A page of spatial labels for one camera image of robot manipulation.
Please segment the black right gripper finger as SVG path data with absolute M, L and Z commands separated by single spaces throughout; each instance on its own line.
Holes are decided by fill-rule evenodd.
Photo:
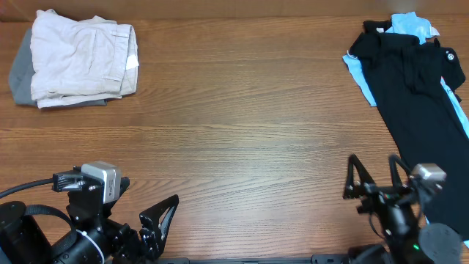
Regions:
M 411 173 L 410 168 L 396 154 L 390 155 L 388 157 L 388 161 L 389 161 L 389 167 L 390 167 L 390 173 L 391 173 L 391 182 L 392 182 L 393 187 L 402 186 L 403 183 L 401 181 L 397 167 L 399 166 L 400 168 L 402 168 L 407 176 L 410 176 L 410 173 Z
M 366 196 L 376 183 L 355 154 L 348 158 L 347 176 L 343 199 L 357 199 Z

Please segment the beige shorts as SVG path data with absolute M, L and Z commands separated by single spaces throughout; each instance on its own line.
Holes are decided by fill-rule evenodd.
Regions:
M 120 99 L 137 90 L 136 32 L 95 16 L 74 21 L 54 10 L 38 10 L 30 49 L 31 94 L 38 108 Z

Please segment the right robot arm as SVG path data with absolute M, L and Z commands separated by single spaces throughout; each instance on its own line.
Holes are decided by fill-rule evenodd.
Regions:
M 441 223 L 419 225 L 424 208 L 441 192 L 446 173 L 436 164 L 410 169 L 397 155 L 389 156 L 391 185 L 379 187 L 354 154 L 347 162 L 344 199 L 359 199 L 359 214 L 369 216 L 383 242 L 352 247 L 343 263 L 460 263 L 462 237 Z

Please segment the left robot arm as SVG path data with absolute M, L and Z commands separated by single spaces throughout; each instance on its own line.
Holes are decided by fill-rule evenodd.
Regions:
M 96 177 L 54 175 L 7 189 L 1 197 L 46 184 L 56 192 L 67 192 L 67 210 L 21 201 L 1 204 L 2 263 L 150 263 L 163 254 L 179 205 L 177 195 L 140 212 L 139 231 L 110 220 L 114 205 L 104 204 L 105 183 Z M 36 216 L 57 217 L 70 230 L 56 243 L 50 243 Z

